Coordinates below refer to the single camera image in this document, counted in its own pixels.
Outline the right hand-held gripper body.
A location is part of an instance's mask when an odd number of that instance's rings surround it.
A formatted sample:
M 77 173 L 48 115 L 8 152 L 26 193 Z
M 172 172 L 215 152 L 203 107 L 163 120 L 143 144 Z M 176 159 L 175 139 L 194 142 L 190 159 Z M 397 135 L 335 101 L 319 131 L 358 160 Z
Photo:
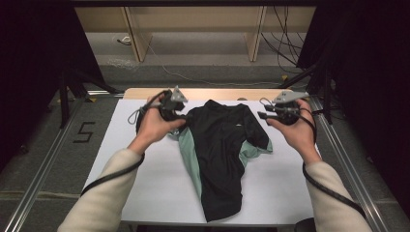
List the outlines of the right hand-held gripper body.
M 296 100 L 307 97 L 307 92 L 293 92 L 288 90 L 280 92 L 272 100 L 274 106 L 284 108 L 284 111 L 276 112 L 277 120 L 287 126 L 296 123 L 300 116 L 300 106 L 296 103 Z

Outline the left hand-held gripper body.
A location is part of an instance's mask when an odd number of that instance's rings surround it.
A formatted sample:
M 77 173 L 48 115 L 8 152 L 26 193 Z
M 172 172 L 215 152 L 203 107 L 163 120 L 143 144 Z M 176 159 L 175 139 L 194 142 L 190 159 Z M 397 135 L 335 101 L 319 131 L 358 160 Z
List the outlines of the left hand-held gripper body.
M 187 116 L 182 114 L 178 115 L 178 111 L 182 111 L 185 108 L 185 102 L 188 99 L 184 96 L 178 86 L 174 87 L 174 90 L 170 89 L 163 92 L 163 98 L 160 100 L 160 115 L 165 121 L 174 121 L 177 119 L 187 119 Z

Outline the black and green shirt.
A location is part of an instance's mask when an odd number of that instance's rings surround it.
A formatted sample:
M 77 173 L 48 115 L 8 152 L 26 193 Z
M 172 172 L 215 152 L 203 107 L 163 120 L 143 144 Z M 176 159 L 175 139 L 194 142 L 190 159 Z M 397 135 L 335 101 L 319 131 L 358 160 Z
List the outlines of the black and green shirt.
M 191 109 L 178 134 L 183 163 L 207 221 L 242 208 L 242 177 L 250 159 L 273 152 L 273 144 L 250 108 L 206 101 Z

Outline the person's right hand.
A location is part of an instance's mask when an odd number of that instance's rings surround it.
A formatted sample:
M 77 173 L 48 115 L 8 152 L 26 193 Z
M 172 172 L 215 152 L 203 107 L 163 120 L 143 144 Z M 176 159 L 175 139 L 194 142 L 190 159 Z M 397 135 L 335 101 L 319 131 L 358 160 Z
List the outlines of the person's right hand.
M 322 160 L 315 148 L 315 122 L 308 103 L 304 100 L 296 100 L 296 103 L 301 108 L 302 119 L 295 124 L 286 126 L 275 119 L 267 119 L 266 122 L 282 133 L 286 142 L 300 154 L 305 165 L 310 165 Z

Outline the person's left hand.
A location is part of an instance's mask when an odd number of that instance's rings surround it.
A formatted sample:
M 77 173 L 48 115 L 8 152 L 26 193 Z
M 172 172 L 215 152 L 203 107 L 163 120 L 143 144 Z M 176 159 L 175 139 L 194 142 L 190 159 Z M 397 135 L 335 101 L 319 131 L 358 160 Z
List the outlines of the person's left hand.
M 143 117 L 139 130 L 128 149 L 141 155 L 151 144 L 162 140 L 170 131 L 179 129 L 185 123 L 184 119 L 164 121 L 156 108 L 150 108 Z

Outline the wooden table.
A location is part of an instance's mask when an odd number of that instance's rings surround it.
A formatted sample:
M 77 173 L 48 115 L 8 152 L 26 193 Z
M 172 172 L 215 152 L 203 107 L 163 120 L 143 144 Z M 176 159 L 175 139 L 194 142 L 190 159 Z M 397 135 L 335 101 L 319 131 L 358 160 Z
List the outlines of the wooden table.
M 126 100 L 146 100 L 160 93 L 162 88 L 129 88 L 124 93 Z M 243 98 L 258 101 L 261 98 L 274 99 L 282 89 L 218 89 L 218 88 L 181 88 L 188 100 L 236 101 Z

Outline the black metal stand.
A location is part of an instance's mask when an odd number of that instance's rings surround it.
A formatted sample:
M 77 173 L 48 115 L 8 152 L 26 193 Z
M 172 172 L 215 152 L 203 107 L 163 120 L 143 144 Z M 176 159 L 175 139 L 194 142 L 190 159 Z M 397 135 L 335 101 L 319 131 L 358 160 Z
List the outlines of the black metal stand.
M 294 77 L 290 78 L 289 80 L 285 81 L 284 83 L 279 85 L 279 89 L 286 89 L 292 86 L 293 84 L 301 81 L 305 77 L 310 77 L 310 80 L 307 84 L 306 91 L 310 95 L 317 95 L 322 93 L 323 94 L 323 114 L 325 119 L 329 124 L 332 124 L 331 118 L 331 81 L 332 77 L 329 71 L 329 68 L 317 62 L 313 64 L 303 72 L 295 75 Z
M 70 119 L 68 91 L 71 90 L 73 95 L 78 98 L 85 98 L 88 93 L 84 83 L 91 83 L 109 94 L 123 94 L 123 91 L 107 85 L 102 78 L 96 78 L 86 72 L 76 69 L 68 69 L 61 73 L 59 77 L 59 95 L 61 108 L 61 125 L 64 128 Z

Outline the white table sheet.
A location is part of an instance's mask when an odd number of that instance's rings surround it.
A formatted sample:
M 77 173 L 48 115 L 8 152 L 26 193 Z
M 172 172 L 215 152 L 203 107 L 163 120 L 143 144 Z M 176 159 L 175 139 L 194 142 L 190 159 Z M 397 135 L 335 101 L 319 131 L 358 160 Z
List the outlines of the white table sheet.
M 273 152 L 249 160 L 242 178 L 239 213 L 210 222 L 205 219 L 178 142 L 166 136 L 146 150 L 121 220 L 136 224 L 282 226 L 311 218 L 302 159 L 278 130 L 263 120 L 259 124 L 269 135 Z

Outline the beige wooden shelf unit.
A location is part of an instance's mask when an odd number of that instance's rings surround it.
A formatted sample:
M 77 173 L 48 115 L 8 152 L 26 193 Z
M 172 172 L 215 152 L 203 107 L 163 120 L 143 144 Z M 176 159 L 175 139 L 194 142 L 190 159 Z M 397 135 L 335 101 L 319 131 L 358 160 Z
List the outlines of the beige wooden shelf unit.
M 86 32 L 124 32 L 142 62 L 155 32 L 235 32 L 245 37 L 251 62 L 263 33 L 305 33 L 313 7 L 76 7 Z

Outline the black curtain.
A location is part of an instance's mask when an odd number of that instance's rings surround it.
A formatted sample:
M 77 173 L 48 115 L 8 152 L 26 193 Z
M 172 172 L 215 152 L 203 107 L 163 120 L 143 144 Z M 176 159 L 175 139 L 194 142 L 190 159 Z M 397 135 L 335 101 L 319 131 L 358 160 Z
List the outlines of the black curtain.
M 336 93 L 378 172 L 410 215 L 410 0 L 318 0 L 300 64 L 331 53 Z
M 103 82 L 70 0 L 0 0 L 0 171 L 59 89 Z

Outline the dark round object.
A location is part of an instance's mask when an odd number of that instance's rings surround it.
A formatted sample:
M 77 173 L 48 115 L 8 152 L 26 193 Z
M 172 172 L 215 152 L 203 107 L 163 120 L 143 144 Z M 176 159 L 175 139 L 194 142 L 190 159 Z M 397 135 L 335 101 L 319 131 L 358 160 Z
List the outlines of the dark round object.
M 316 232 L 314 218 L 310 217 L 298 221 L 294 226 L 294 232 Z

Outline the aluminium floor rail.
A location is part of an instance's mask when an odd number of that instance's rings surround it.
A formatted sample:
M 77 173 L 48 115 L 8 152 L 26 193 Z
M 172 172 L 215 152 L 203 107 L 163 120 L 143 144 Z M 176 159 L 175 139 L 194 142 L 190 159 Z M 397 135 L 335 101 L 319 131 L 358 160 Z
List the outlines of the aluminium floor rail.
M 53 140 L 51 147 L 48 149 L 44 160 L 37 171 L 36 175 L 34 176 L 32 182 L 30 183 L 28 189 L 22 194 L 22 197 L 15 209 L 12 213 L 11 218 L 8 221 L 4 232 L 19 232 L 22 225 L 24 224 L 25 220 L 27 219 L 36 199 L 37 195 L 40 192 L 41 188 L 44 185 L 44 182 L 53 166 L 54 162 L 56 161 L 66 139 L 68 133 L 72 127 L 73 120 L 77 115 L 79 109 L 84 103 L 84 98 L 76 99 L 73 101 L 72 108 L 70 109 L 69 119 L 65 126 L 60 129 Z
M 324 106 L 317 97 L 310 98 L 310 107 L 317 111 L 318 148 L 323 159 L 340 171 L 347 188 L 353 193 L 354 200 L 362 207 L 366 220 L 374 232 L 390 232 L 389 226 L 382 218 L 381 211 L 373 200 L 359 171 L 354 167 L 333 125 L 324 116 Z

